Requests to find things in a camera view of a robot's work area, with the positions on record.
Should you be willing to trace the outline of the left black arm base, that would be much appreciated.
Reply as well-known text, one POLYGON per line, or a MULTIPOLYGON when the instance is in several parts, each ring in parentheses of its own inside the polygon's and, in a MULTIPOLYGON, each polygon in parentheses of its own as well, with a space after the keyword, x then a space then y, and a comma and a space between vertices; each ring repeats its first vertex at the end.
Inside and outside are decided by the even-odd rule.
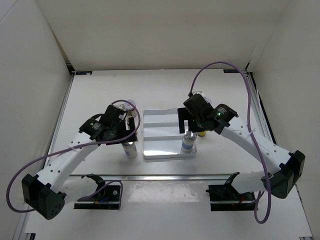
POLYGON ((76 201, 73 206, 75 210, 120 210, 123 196, 123 183, 120 180, 106 182, 95 174, 86 177, 96 182, 99 192, 85 200, 76 201))

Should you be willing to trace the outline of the white silver-cap bottle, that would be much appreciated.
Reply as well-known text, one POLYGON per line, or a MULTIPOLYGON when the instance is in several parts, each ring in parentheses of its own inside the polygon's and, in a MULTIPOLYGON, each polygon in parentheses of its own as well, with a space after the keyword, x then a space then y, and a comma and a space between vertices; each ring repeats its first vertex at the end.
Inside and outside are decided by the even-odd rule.
POLYGON ((187 130, 183 135, 181 150, 185 153, 192 152, 196 143, 196 139, 197 139, 197 134, 187 130))
POLYGON ((124 153, 129 159, 134 159, 137 155, 137 148, 134 142, 125 142, 121 144, 124 150, 124 153))

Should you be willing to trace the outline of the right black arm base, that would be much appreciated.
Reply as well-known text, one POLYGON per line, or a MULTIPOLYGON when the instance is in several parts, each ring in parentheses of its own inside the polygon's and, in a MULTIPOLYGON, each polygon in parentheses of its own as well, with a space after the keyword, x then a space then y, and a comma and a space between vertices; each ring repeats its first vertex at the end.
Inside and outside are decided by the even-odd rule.
POLYGON ((205 190, 209 194, 212 212, 254 211, 256 198, 253 191, 238 193, 232 186, 239 172, 233 173, 224 184, 211 184, 205 190))

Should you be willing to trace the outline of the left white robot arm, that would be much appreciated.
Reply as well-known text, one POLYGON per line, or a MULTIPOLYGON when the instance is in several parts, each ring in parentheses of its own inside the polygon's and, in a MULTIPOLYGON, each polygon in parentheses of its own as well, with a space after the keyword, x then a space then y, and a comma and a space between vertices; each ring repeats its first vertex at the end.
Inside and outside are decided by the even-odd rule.
POLYGON ((21 181, 24 201, 45 219, 56 217, 73 201, 100 201, 105 196, 105 181, 93 173, 67 183, 70 174, 100 145, 114 145, 137 140, 139 127, 129 116, 128 103, 110 104, 104 113, 89 118, 67 149, 35 175, 27 174, 21 181))

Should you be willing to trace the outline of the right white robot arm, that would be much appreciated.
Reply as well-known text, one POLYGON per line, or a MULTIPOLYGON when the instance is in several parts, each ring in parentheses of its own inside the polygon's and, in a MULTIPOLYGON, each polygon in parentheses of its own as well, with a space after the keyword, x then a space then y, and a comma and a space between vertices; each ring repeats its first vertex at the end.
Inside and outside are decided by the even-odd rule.
POLYGON ((306 156, 299 150, 290 152, 259 133, 254 133, 238 113, 227 106, 217 107, 199 94, 193 94, 178 108, 179 132, 215 132, 237 144, 262 164, 262 171, 233 173, 219 185, 230 200, 247 192, 268 192, 285 199, 301 177, 306 156))

